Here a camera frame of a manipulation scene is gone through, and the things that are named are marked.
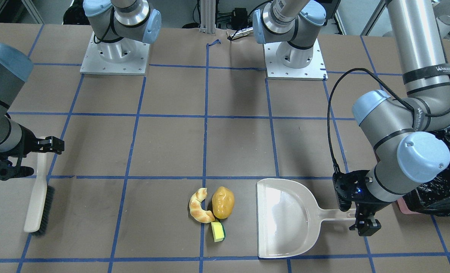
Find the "white dustpan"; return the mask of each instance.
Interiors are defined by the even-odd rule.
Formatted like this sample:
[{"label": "white dustpan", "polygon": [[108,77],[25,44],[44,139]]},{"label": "white dustpan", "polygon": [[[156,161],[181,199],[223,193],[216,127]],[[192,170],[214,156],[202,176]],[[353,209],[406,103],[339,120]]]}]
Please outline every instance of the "white dustpan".
[{"label": "white dustpan", "polygon": [[287,179],[257,182],[258,256],[302,254],[317,241],[322,221],[355,220],[355,209],[321,209],[312,192]]}]

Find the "brush handle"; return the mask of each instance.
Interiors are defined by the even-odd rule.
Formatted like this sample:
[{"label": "brush handle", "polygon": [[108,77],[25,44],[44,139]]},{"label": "brush handle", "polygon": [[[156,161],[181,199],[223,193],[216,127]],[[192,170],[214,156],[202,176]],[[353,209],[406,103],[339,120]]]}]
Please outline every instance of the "brush handle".
[{"label": "brush handle", "polygon": [[36,180],[31,191],[30,204],[26,212],[25,232],[31,233],[40,229],[45,198],[47,197],[47,154],[38,154]]},{"label": "brush handle", "polygon": [[343,212],[339,209],[320,209],[318,217],[321,221],[349,221],[355,220],[356,209]]}]

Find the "brush bristles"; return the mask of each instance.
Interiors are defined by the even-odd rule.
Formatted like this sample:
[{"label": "brush bristles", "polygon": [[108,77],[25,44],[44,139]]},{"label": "brush bristles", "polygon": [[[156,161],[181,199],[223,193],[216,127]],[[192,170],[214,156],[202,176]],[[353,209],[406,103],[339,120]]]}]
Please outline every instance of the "brush bristles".
[{"label": "brush bristles", "polygon": [[40,229],[35,232],[31,232],[31,235],[33,235],[33,236],[45,235],[45,231],[47,231],[48,217],[50,215],[50,209],[52,207],[54,193],[55,193],[55,188],[48,186],[47,187],[47,196],[45,197],[45,206],[43,207],[42,221],[40,223]]}]

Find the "brush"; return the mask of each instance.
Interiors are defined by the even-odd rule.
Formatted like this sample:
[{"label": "brush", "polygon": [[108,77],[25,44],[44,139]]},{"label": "brush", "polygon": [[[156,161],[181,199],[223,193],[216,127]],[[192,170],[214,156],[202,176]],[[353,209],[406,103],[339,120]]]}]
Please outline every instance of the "brush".
[{"label": "brush", "polygon": [[45,235],[55,189],[47,185],[47,154],[38,154],[36,180],[31,191],[30,204],[23,230],[34,236]]}]

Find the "sponge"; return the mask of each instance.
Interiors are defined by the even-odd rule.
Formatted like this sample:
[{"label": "sponge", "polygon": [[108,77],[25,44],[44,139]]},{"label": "sponge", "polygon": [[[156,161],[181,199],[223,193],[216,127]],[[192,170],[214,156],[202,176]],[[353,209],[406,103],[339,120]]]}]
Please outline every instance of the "sponge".
[{"label": "sponge", "polygon": [[222,223],[215,221],[211,222],[211,231],[213,232],[213,241],[221,242],[225,239],[225,230],[223,229]]}]

